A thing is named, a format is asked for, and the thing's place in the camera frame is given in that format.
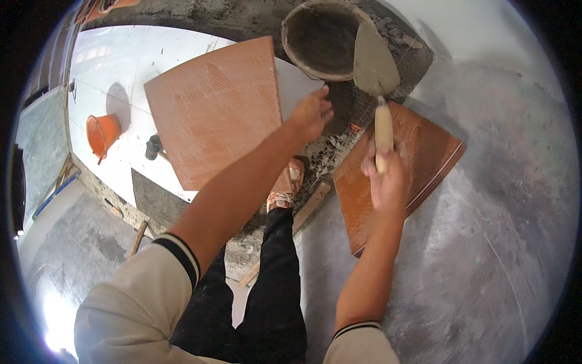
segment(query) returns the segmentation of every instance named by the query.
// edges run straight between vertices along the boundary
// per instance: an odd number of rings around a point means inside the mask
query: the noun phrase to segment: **striped cuff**
[[[200,264],[196,259],[194,253],[180,238],[167,232],[160,234],[152,243],[160,244],[168,249],[176,259],[182,264],[190,282],[192,283],[192,291],[200,281]]]
[[[332,341],[335,340],[335,339],[337,339],[341,335],[344,335],[348,331],[352,331],[352,330],[355,330],[357,328],[363,328],[363,327],[375,327],[378,330],[382,331],[382,326],[379,323],[377,323],[376,321],[360,322],[360,323],[357,323],[357,324],[348,325],[348,326],[346,326],[344,328],[340,328],[338,330],[338,332],[335,333],[335,335],[333,336]]]

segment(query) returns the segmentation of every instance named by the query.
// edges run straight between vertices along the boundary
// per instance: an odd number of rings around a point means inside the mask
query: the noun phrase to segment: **shoe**
[[[293,207],[293,198],[297,195],[297,192],[299,192],[303,184],[303,176],[305,175],[303,162],[295,158],[290,160],[289,175],[291,176],[292,192],[271,192],[267,198],[267,212],[276,207]]]

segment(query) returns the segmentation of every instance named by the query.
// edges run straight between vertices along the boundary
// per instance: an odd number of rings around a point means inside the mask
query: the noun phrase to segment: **forearm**
[[[204,274],[220,249],[259,209],[281,171],[303,147],[285,122],[257,148],[212,178],[168,232],[181,237]]]
[[[376,215],[364,252],[338,299],[335,331],[384,316],[403,224],[404,211]]]

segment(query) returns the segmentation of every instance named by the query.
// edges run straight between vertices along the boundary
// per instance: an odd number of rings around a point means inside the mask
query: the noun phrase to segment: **leg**
[[[307,334],[299,306],[301,281],[292,237],[293,209],[285,207],[268,212],[261,269],[249,293],[244,320],[237,328],[248,362],[305,362]]]
[[[232,327],[233,294],[226,284],[224,248],[192,293],[170,343],[198,356],[239,363],[240,345]]]

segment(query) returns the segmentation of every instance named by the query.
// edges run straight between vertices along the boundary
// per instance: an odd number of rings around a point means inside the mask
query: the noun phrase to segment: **wooden handle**
[[[392,115],[384,99],[376,107],[375,140],[376,140],[376,169],[379,174],[388,172],[388,163],[380,156],[380,149],[394,150],[394,135],[392,134]]]
[[[146,232],[147,228],[147,221],[142,221],[140,228],[137,230],[136,239],[133,241],[132,249],[129,251],[129,257],[133,257],[137,250],[140,248],[141,239],[144,237],[144,233]]]

